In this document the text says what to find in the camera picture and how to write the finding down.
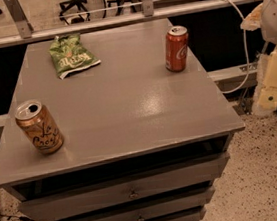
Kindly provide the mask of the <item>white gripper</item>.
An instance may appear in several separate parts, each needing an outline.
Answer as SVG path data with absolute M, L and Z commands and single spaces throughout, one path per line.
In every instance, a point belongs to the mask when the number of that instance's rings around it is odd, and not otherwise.
M 260 27 L 264 40 L 277 45 L 277 0 L 263 0 L 240 25 L 246 31 Z M 277 109 L 277 46 L 267 57 L 267 62 L 257 103 L 260 108 L 270 111 Z

